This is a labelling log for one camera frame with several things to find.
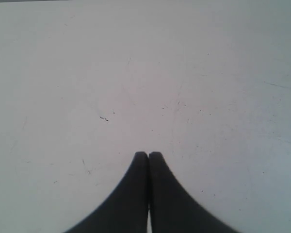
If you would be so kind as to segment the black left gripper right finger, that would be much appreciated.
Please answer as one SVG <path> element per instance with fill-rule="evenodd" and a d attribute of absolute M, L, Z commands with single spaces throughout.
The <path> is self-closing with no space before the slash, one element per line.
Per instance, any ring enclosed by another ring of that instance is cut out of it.
<path fill-rule="evenodd" d="M 236 233 L 181 186 L 160 152 L 148 157 L 148 202 L 153 233 Z"/>

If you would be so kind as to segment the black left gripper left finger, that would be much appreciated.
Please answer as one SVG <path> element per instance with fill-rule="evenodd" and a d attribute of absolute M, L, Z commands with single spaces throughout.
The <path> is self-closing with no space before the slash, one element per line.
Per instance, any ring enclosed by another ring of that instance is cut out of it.
<path fill-rule="evenodd" d="M 113 192 L 68 233 L 145 233 L 148 218 L 148 156 L 135 153 Z"/>

